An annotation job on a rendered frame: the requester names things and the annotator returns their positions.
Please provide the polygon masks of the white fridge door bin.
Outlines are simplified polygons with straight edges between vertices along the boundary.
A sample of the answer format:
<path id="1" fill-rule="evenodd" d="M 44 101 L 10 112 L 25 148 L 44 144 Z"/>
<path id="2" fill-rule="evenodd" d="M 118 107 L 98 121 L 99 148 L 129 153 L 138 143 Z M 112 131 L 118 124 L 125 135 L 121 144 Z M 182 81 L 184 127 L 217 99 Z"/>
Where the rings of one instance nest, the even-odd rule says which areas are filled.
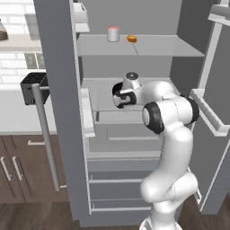
<path id="1" fill-rule="evenodd" d="M 89 90 L 87 88 L 82 89 L 81 95 L 84 120 L 84 134 L 86 137 L 95 137 L 93 111 Z"/>
<path id="2" fill-rule="evenodd" d="M 89 32 L 89 20 L 87 10 L 82 3 L 74 3 L 75 30 L 77 32 Z"/>
<path id="3" fill-rule="evenodd" d="M 230 125 L 226 125 L 215 114 L 211 107 L 203 99 L 204 89 L 192 89 L 190 97 L 198 104 L 200 116 L 215 137 L 226 137 L 230 131 Z"/>
<path id="4" fill-rule="evenodd" d="M 211 6 L 208 19 L 230 27 L 230 0 L 221 0 Z"/>

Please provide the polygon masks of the grey fridge door with bins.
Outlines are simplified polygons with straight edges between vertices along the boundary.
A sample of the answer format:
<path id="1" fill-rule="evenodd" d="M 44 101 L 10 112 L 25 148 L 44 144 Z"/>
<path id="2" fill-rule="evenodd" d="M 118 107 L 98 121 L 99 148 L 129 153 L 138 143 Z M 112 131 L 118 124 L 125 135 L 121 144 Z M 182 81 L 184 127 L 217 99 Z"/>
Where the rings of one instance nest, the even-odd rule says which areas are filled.
<path id="1" fill-rule="evenodd" d="M 198 87 L 203 99 L 226 125 L 230 125 L 230 27 L 213 23 Z M 201 118 L 192 126 L 194 136 L 190 168 L 199 181 L 195 193 L 199 212 L 215 215 L 230 185 L 230 131 L 215 137 Z"/>

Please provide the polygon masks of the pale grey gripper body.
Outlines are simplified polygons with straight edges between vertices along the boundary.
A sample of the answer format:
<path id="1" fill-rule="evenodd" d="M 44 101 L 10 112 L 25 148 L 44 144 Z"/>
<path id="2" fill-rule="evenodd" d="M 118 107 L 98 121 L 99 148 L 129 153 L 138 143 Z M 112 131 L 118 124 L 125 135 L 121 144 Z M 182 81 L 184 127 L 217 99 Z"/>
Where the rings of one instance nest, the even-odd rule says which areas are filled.
<path id="1" fill-rule="evenodd" d="M 137 105 L 125 105 L 121 110 L 123 112 L 142 111 L 142 107 Z"/>

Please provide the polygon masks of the grey fridge drawer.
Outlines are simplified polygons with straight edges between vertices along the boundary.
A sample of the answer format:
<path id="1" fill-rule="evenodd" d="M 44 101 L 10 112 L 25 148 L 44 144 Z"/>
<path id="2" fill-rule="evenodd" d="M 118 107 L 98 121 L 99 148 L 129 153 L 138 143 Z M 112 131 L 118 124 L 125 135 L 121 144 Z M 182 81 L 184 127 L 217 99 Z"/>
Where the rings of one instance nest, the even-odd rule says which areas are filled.
<path id="1" fill-rule="evenodd" d="M 140 193 L 140 182 L 149 174 L 143 171 L 89 172 L 92 212 L 146 211 Z"/>

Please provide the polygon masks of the grey fridge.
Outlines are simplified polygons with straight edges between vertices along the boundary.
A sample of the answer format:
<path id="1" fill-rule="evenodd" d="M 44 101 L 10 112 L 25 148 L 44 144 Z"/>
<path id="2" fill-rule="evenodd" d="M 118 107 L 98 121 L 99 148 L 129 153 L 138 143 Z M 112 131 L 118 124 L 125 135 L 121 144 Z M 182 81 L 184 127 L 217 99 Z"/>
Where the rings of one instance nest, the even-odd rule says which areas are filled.
<path id="1" fill-rule="evenodd" d="M 208 11 L 217 0 L 74 0 L 87 10 L 89 32 L 106 35 L 177 35 L 205 55 L 212 29 Z M 135 72 L 141 78 L 169 78 L 179 93 L 196 86 L 203 57 L 79 56 L 79 76 L 122 78 Z M 89 172 L 151 172 L 157 165 L 163 140 L 145 128 L 141 111 L 93 111 L 95 137 L 86 140 Z M 92 212 L 82 226 L 133 225 L 146 211 Z"/>

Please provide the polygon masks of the glass fridge shelf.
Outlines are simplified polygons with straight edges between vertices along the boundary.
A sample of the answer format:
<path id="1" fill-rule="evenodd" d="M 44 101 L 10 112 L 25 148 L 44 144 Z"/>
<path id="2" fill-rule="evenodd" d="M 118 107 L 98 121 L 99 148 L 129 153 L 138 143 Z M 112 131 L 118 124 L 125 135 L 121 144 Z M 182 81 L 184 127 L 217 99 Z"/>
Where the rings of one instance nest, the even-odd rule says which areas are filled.
<path id="1" fill-rule="evenodd" d="M 118 42 L 107 41 L 106 35 L 80 35 L 77 46 L 79 56 L 204 56 L 177 35 L 137 35 L 136 43 L 129 42 L 127 35 L 120 35 Z"/>
<path id="2" fill-rule="evenodd" d="M 156 78 L 141 78 L 142 86 L 159 84 L 161 81 L 166 86 L 170 86 L 175 94 L 179 94 L 176 87 L 169 78 L 163 80 Z M 113 101 L 112 89 L 116 84 L 122 83 L 121 78 L 85 78 L 82 83 L 83 88 L 89 90 L 93 111 L 118 111 Z"/>

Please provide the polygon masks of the white can with red top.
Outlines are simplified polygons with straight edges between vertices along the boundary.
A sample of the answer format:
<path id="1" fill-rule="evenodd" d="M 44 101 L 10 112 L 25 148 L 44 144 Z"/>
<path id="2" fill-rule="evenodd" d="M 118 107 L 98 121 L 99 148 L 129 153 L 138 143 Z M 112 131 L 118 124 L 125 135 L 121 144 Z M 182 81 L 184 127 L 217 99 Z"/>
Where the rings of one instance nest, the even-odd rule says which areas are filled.
<path id="1" fill-rule="evenodd" d="M 107 40 L 109 42 L 119 41 L 119 27 L 108 27 L 107 28 Z"/>

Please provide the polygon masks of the white wall shelf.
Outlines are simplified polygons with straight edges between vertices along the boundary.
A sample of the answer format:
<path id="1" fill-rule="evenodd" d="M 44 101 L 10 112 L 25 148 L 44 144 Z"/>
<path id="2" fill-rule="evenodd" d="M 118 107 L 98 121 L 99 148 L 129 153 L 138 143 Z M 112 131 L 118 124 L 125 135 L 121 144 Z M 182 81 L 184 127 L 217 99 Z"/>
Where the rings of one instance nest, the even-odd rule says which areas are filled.
<path id="1" fill-rule="evenodd" d="M 4 40 L 0 41 L 0 51 L 41 51 L 41 45 L 32 40 Z"/>

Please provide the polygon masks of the brown cupboard door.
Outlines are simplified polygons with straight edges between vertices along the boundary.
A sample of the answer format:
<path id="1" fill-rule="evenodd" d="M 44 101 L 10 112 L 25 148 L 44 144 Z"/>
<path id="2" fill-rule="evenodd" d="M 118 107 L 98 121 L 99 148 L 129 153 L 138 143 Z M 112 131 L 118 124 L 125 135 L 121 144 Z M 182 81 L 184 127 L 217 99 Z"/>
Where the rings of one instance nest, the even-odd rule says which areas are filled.
<path id="1" fill-rule="evenodd" d="M 58 138 L 51 137 L 53 154 L 57 167 L 60 191 L 55 191 L 49 159 L 45 146 L 28 146 L 28 141 L 43 142 L 42 135 L 14 135 L 11 136 L 13 150 L 11 157 L 17 156 L 17 163 L 22 173 L 22 185 L 27 202 L 66 202 L 68 201 L 66 178 L 63 170 Z"/>
<path id="2" fill-rule="evenodd" d="M 13 165 L 6 148 L 6 142 L 2 136 L 0 136 L 0 157 L 1 156 L 4 157 L 6 167 L 12 176 L 12 180 L 7 180 L 4 168 L 0 163 L 0 204 L 23 203 L 24 196 L 16 178 Z"/>

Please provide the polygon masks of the grey wall outlet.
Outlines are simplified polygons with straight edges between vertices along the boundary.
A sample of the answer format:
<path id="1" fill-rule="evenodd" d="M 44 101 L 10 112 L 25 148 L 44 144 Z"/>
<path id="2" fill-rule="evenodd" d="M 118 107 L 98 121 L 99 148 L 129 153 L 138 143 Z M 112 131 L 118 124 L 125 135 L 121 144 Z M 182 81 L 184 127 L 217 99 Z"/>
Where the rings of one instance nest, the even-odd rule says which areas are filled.
<path id="1" fill-rule="evenodd" d="M 24 57 L 28 69 L 45 69 L 42 53 L 25 53 Z"/>

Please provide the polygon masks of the brown and grey jar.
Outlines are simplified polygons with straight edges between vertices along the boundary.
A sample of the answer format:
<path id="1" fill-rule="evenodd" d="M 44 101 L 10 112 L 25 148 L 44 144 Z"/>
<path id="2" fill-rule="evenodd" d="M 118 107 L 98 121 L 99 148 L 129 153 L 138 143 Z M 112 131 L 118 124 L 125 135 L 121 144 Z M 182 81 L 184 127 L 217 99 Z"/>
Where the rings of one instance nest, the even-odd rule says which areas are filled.
<path id="1" fill-rule="evenodd" d="M 0 20 L 0 41 L 3 41 L 3 40 L 8 40 L 8 34 L 7 34 L 7 31 L 2 21 Z"/>

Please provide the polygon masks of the black toaster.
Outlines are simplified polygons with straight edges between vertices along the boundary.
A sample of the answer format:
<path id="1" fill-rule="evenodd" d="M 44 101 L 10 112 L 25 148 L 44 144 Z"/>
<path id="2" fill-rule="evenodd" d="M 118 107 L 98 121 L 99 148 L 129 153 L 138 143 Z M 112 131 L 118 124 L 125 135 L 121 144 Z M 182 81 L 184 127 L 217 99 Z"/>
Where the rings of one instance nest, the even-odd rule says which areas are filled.
<path id="1" fill-rule="evenodd" d="M 39 84 L 40 86 L 48 86 L 48 78 L 45 72 L 31 72 L 27 74 L 21 81 L 22 95 L 26 105 L 34 105 L 35 98 L 31 86 Z"/>

